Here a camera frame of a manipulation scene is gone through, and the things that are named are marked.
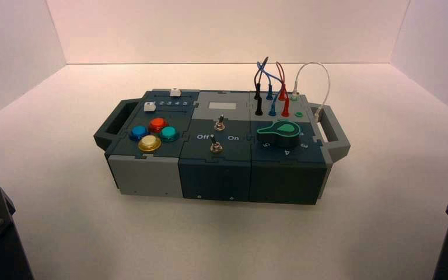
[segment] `dark gray module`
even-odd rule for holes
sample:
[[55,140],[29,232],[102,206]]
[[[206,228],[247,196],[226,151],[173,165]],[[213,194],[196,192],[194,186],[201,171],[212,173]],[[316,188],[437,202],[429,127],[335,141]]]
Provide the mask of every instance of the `dark gray module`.
[[[249,121],[225,120],[226,129],[214,131],[214,121],[192,120],[179,161],[183,197],[248,201],[250,188]],[[210,151],[210,135],[223,151]]]

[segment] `teal button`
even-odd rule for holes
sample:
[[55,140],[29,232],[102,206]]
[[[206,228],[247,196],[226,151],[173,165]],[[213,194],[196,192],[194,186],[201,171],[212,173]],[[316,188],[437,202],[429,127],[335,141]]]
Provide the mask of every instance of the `teal button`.
[[174,127],[164,127],[159,137],[163,142],[173,142],[179,137],[179,132]]

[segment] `white backdrop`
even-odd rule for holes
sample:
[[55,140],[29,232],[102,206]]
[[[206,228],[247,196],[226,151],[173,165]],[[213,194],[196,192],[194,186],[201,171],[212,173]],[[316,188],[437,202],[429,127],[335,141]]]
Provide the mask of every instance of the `white backdrop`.
[[388,62],[408,0],[47,0],[67,63]]
[[65,65],[44,0],[0,0],[0,109]]
[[448,1],[411,1],[391,63],[448,105]]

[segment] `black wire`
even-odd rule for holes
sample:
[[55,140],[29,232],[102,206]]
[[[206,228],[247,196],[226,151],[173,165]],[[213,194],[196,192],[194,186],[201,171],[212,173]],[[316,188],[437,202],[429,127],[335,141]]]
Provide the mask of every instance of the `black wire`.
[[253,81],[255,82],[255,89],[257,89],[257,90],[258,90],[257,84],[259,84],[260,81],[262,80],[262,69],[265,68],[265,65],[267,64],[268,60],[269,60],[269,57],[266,57],[264,59],[264,62],[262,62],[262,67],[257,70],[257,73],[255,74],[255,77],[253,78]]

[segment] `white label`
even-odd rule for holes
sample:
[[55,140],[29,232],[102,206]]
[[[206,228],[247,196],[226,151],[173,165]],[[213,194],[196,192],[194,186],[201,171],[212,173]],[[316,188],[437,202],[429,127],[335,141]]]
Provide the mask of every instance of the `white label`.
[[210,102],[209,109],[236,110],[236,103]]

